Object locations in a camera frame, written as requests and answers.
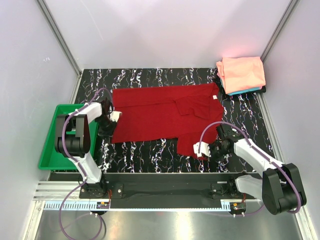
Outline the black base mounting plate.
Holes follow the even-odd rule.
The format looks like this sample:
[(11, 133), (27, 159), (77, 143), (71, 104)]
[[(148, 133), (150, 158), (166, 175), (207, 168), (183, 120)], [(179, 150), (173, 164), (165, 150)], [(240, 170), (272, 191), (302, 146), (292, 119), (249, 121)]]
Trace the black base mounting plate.
[(240, 203), (239, 173), (107, 173), (103, 183), (86, 183), (80, 199), (110, 201), (114, 211), (228, 212)]

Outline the folded teal t shirt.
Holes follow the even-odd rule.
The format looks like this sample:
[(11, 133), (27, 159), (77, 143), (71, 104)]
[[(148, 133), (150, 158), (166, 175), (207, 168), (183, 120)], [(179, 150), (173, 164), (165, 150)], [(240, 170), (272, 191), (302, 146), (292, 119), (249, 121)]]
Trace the folded teal t shirt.
[(240, 95), (240, 94), (255, 92), (255, 91), (259, 91), (259, 90), (262, 90), (262, 87), (253, 87), (253, 88), (248, 88), (245, 90), (234, 91), (234, 92), (228, 93), (227, 95), (229, 95), (229, 96)]

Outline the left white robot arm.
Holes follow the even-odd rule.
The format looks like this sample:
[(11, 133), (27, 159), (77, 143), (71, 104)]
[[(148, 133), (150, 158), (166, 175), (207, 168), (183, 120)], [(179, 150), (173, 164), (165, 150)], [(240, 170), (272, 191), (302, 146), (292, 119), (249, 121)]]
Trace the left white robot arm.
[(80, 191), (83, 197), (105, 198), (110, 195), (108, 184), (90, 152), (91, 135), (89, 125), (97, 123), (96, 136), (112, 140), (121, 116), (115, 111), (112, 101), (85, 103), (80, 109), (55, 118), (55, 151), (72, 162), (82, 177)]

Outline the aluminium frame post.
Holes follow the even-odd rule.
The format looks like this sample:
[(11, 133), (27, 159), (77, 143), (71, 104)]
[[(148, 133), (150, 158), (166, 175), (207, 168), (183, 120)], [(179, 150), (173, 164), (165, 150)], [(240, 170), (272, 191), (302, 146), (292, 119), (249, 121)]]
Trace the aluminium frame post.
[(268, 43), (266, 44), (260, 59), (264, 63), (271, 52), (272, 48), (274, 47), (277, 39), (280, 37), (282, 31), (284, 30), (286, 24), (290, 20), (290, 17), (293, 15), (295, 9), (299, 5), (300, 0), (290, 0), (288, 6), (286, 7), (284, 13), (282, 14), (277, 26), (275, 27)]
[(49, 28), (51, 29), (54, 37), (56, 38), (60, 48), (62, 49), (66, 59), (68, 60), (70, 66), (72, 67), (73, 71), (75, 72), (76, 76), (79, 77), (82, 73), (81, 68), (76, 62), (76, 59), (74, 58), (70, 48), (67, 45), (67, 42), (65, 41), (58, 24), (56, 23), (53, 14), (51, 13), (47, 3), (45, 0), (35, 0), (37, 3), (41, 13), (43, 14)]

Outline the right aluminium frame post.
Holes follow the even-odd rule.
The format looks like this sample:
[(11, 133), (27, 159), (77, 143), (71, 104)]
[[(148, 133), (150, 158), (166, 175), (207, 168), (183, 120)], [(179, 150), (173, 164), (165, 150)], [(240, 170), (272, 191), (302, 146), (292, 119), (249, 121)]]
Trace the right aluminium frame post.
[(288, 6), (286, 7), (284, 13), (282, 14), (277, 26), (275, 27), (268, 43), (266, 44), (260, 59), (264, 63), (271, 52), (272, 48), (274, 47), (277, 39), (280, 37), (282, 31), (284, 30), (286, 24), (290, 20), (290, 17), (293, 15), (295, 9), (299, 5), (300, 0), (290, 0)]

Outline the aluminium rail profile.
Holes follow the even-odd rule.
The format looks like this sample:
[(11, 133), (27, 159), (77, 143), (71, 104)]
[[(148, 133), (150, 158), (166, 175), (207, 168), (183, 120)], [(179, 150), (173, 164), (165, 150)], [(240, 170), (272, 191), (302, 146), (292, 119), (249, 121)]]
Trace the aluminium rail profile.
[[(35, 192), (36, 199), (42, 200), (61, 200), (72, 189), (78, 187), (77, 182), (71, 181), (41, 181), (38, 183)], [(227, 188), (227, 182), (182, 182), (182, 181), (110, 181), (106, 184), (106, 190), (94, 189), (89, 186), (81, 186), (71, 195), (71, 200), (127, 200), (131, 197), (146, 198), (181, 198), (222, 200), (236, 199), (240, 200), (241, 195), (228, 195), (224, 192)]]

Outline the green plastic tray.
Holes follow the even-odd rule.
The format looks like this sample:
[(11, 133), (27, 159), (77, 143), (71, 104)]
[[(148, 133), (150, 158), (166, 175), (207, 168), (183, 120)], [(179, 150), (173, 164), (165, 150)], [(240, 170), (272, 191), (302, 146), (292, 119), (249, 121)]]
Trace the green plastic tray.
[(55, 150), (55, 130), (56, 117), (58, 115), (65, 115), (79, 109), (84, 104), (59, 104), (56, 106), (52, 121), (48, 130), (48, 134), (44, 143), (44, 147), (39, 159), (38, 168), (40, 170), (50, 171), (76, 171), (76, 166), (67, 158)]

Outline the red t shirt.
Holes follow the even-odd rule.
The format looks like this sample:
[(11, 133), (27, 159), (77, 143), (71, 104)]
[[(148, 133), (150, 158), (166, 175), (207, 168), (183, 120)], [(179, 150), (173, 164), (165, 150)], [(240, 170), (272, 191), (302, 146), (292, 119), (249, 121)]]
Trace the red t shirt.
[(113, 90), (113, 105), (122, 113), (112, 143), (177, 139), (179, 155), (195, 158), (194, 144), (213, 143), (224, 108), (215, 83)]

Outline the left aluminium frame post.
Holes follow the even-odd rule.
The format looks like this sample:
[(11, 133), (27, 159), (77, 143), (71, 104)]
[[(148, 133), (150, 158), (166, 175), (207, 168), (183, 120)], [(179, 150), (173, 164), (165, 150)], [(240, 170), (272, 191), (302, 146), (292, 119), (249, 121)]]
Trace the left aluminium frame post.
[(62, 49), (66, 59), (68, 60), (70, 66), (72, 67), (73, 71), (75, 72), (76, 76), (79, 77), (82, 73), (81, 68), (76, 62), (76, 59), (74, 58), (70, 48), (67, 45), (67, 42), (65, 41), (58, 24), (56, 23), (53, 14), (51, 13), (47, 3), (45, 0), (35, 0), (37, 3), (41, 13), (43, 14), (49, 28), (51, 29), (54, 37), (56, 38), (60, 48)]

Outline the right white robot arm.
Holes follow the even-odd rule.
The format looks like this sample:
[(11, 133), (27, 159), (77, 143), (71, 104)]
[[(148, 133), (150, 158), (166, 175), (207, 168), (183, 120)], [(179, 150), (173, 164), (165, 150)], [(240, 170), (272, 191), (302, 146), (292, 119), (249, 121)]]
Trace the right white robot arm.
[(288, 212), (296, 214), (307, 203), (299, 169), (293, 163), (285, 164), (259, 148), (236, 126), (219, 122), (216, 126), (219, 140), (209, 145), (212, 157), (234, 154), (253, 167), (260, 175), (254, 178), (242, 173), (227, 185), (228, 195), (239, 198), (250, 195), (263, 202), (273, 215)]

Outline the folded salmon pink t shirt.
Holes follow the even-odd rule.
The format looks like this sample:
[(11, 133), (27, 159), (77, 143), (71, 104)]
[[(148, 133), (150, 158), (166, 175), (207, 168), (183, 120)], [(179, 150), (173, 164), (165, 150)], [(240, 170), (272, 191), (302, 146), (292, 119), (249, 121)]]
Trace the folded salmon pink t shirt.
[(266, 85), (264, 66), (259, 56), (223, 57), (216, 62), (216, 67), (227, 94)]

